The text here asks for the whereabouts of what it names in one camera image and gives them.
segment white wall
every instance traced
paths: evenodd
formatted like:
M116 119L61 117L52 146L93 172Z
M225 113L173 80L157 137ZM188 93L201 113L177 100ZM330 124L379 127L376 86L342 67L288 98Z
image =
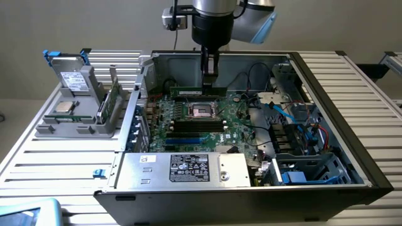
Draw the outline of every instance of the white wall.
M364 63L378 62L386 50L402 50L402 0L275 3L279 18L267 42L232 41L232 50L343 50ZM171 0L0 0L0 98L46 98L56 78L44 49L171 49L173 32L160 22L169 5ZM179 31L177 49L195 46L191 30ZM388 80L400 94L402 79Z

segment cable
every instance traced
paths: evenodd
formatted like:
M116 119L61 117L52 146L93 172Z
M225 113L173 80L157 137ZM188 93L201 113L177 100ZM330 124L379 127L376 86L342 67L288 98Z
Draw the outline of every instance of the cable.
M247 8L247 5L248 5L248 0L243 0L243 9L241 9L241 12L237 16L233 16L233 19L237 19L243 14L244 14L244 11L245 11L245 8Z
M326 150L326 149L327 149L327 146L328 146L328 132L327 132L327 130L326 130L323 127L317 126L317 128L319 128L322 131L324 131L324 133L326 133L326 142L324 142L324 147L323 147L323 150Z
M326 134L326 141L323 142L323 150L326 150L327 146L328 146L328 132L327 132L327 130L320 125L316 126L315 124L311 124L311 126L316 127L317 129L320 129L324 132L324 134Z
M247 75L245 72L239 72L237 75L236 75L236 77L235 77L233 80L231 81L231 83L228 83L228 85L225 86L227 88L231 86L231 84L233 83L233 81L236 81L236 79L239 78L240 74L244 74L245 77L248 78L248 75Z
M309 119L309 110L308 110L307 104L305 104L303 101L300 101L300 100L293 100L288 105L284 106L284 109L283 109L283 110L285 110L287 107L288 107L289 105L292 105L293 103L300 103L300 104L303 104L303 105L305 106L305 111L307 111L307 119L305 119L305 121L307 121L307 120Z
M252 99L255 99L255 98L257 98L257 97L252 97L252 98L244 100L244 101L240 103L236 113L239 112L239 110L240 110L243 104L244 104L247 101L249 101L249 100L252 100ZM269 132L269 130L268 130L267 128L264 128L264 127L247 125L245 123L241 122L240 119L239 119L239 122L240 122L240 124L241 124L243 126L247 126L247 127L249 127L249 128L253 128L253 129L263 129L264 131ZM247 143L249 146L252 146L252 147L257 147L257 146L260 146L260 145L264 145L264 144L272 142L272 141L267 141L267 142L263 142L263 143L259 144L259 145L252 145L252 144L249 144L249 143L247 142L247 139L245 139L245 143Z
M241 97L241 96L245 96L247 99L249 99L249 97L248 97L248 95L247 95L245 93L241 93L240 97Z
M251 80L249 80L249 74L247 74L247 87L245 87L245 92L251 90Z
M223 110L225 109L225 107L228 106L229 104L227 104L221 109L220 111L216 113L216 116L223 112Z
M177 1L179 0L173 0L173 6L171 7L171 25L169 25L169 30L171 31L176 31L177 30L177 21L176 21Z
M248 143L248 137L251 136L251 134L248 134L248 136L245 137L245 140L244 140L248 146L251 146L251 147L257 147L257 146L260 146L260 145L264 145L264 144L267 144L267 143L271 143L271 142L272 142L272 141L267 141L267 142L263 142L263 143L261 143L261 144L259 144L259 145L252 145L252 144L249 144L249 143Z
M173 50L176 50L176 44L177 44L177 30L176 30L176 35L175 35L175 45L173 45Z
M269 67L264 64L264 63L261 63L261 62L256 62L253 65L251 65L251 67L249 67L249 69L248 69L248 81L249 81L249 77L251 77L251 70L252 70L252 68L253 68L253 66L256 66L256 65L263 65L264 67L265 67L265 69L268 70L268 78L267 78L267 83L265 83L265 87L268 87L268 85L267 84L269 84L269 81L271 81L271 69L269 69Z
M276 105L273 105L273 109L275 109L276 111L279 111L279 113L280 113L281 115L284 115L287 118L289 118L291 121L293 122L293 124L296 123L295 118L293 118L289 114L287 114L287 113L285 113Z

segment power supply label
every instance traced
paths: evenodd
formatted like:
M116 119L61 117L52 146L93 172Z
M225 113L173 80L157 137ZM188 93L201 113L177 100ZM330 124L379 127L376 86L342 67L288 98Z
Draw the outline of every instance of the power supply label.
M209 162L207 154L172 154L169 156L171 182L208 182Z

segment red cable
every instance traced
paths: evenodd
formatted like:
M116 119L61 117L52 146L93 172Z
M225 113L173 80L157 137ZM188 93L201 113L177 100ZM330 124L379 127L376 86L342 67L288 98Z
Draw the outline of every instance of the red cable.
M327 145L328 145L328 132L327 132L327 130L323 127L317 126L317 128L322 131L324 131L324 133L326 133L326 142L324 142L324 148L323 148L323 150L326 150L327 149Z
M152 118L153 118L153 115L155 115L156 99L157 99L159 97L161 97L161 96L163 96L161 93L159 93L159 94L156 94L156 95L152 95L152 96L148 96L148 100L149 100L151 98L153 98L153 103L152 103Z

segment black wire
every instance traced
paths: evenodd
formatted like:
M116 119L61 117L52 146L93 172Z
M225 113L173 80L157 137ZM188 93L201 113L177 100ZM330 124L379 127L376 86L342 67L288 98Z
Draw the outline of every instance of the black wire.
M244 100L244 101L240 103L239 108L237 108L237 111L236 111L237 113L239 113L239 110L240 110L243 104L244 104L247 101L252 100L252 99L257 99L257 97L251 97L251 98L248 98L247 100ZM253 128L253 129L263 129L264 131L269 132L269 130L268 130L267 128L264 128L264 127L260 127L260 126L252 126L252 125L248 125L248 124L243 123L240 119L239 119L239 122L240 122L240 124L243 124L243 126L247 126L247 127L249 127L249 128ZM259 145L252 145L252 144L249 144L249 143L247 142L247 139L245 139L245 143L247 143L249 146L252 146L252 147L257 147L257 146L260 146L260 145L264 145L264 144L272 142L272 141L267 141L267 142L263 142L263 143L259 144Z
M261 63L261 62L256 62L253 65L251 65L251 67L249 67L249 69L248 69L248 80L249 80L249 77L251 77L251 70L252 70L252 68L253 68L253 66L255 65L261 65L261 66L264 66L265 67L265 69L268 70L268 78L267 78L267 83L269 84L269 80L271 80L271 69L269 69L269 67L264 64L264 63Z
M247 91L251 90L249 74L247 74Z
M176 50L176 44L177 44L177 30L176 30L176 37L175 37L175 45L173 45L173 50Z
M171 12L171 25L169 30L176 31L177 30L177 21L176 21L176 13L177 13L177 0L173 0L173 6L172 6L172 12Z
M227 106L228 106L228 105L225 105L225 106L221 108L221 110L216 113L216 116L223 112L223 110L225 109Z
M248 143L248 137L251 136L251 134L245 137L245 143L247 143L247 145L249 145L251 147L257 147L257 146L260 146L260 145L264 145L264 144L267 144L267 143L271 143L272 141L267 141L267 142L263 142L261 144L259 144L259 145L252 145L252 144L249 144Z
M247 4L248 4L248 0L243 0L243 9L241 9L241 12L237 16L233 16L233 19L237 19L243 14L244 14L244 11L245 11L245 8L247 8Z
M231 84L233 83L233 81L236 81L237 77L240 76L240 74L245 74L245 77L248 78L248 75L245 72L240 72L237 73L236 77L233 78L233 80L231 81L231 83L228 83L228 85L225 86L227 88L231 86Z

